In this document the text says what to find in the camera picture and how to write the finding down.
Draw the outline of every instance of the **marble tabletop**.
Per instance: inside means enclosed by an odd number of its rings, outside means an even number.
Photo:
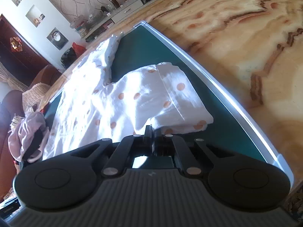
[[[303,0],[157,0],[107,30],[84,55],[141,20],[234,95],[284,156],[298,185],[303,180]],[[41,107],[80,60],[51,87]]]

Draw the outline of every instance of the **pink fabric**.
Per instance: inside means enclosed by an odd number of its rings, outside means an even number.
[[[34,139],[35,132],[39,128],[43,133],[42,142],[40,147],[27,160],[29,163],[33,163],[42,156],[49,136],[49,129],[46,127],[43,114],[41,112],[31,113],[27,118],[23,119],[10,134],[8,139],[9,150],[15,160],[19,162],[22,160],[25,151]]]

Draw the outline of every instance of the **brown leather sofa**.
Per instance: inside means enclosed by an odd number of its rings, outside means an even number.
[[[51,86],[60,76],[61,73],[55,67],[48,65],[38,73],[29,89],[40,82]],[[12,187],[16,175],[13,157],[8,147],[8,131],[15,114],[24,117],[22,92],[19,90],[10,91],[0,105],[0,202]]]

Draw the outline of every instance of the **green mat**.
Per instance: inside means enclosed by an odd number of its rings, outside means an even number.
[[[117,82],[129,71],[142,66],[171,62],[188,77],[206,109],[214,118],[205,131],[181,135],[187,142],[203,138],[212,144],[265,161],[245,131],[208,87],[168,47],[143,26],[124,36],[119,44],[112,65],[112,81]],[[52,102],[45,113],[51,126],[61,95]]]

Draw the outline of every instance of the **red bag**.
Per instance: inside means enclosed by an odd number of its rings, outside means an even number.
[[[76,43],[73,43],[72,47],[76,53],[77,58],[79,58],[80,55],[82,55],[86,51],[85,47],[82,47],[81,45],[78,45]]]

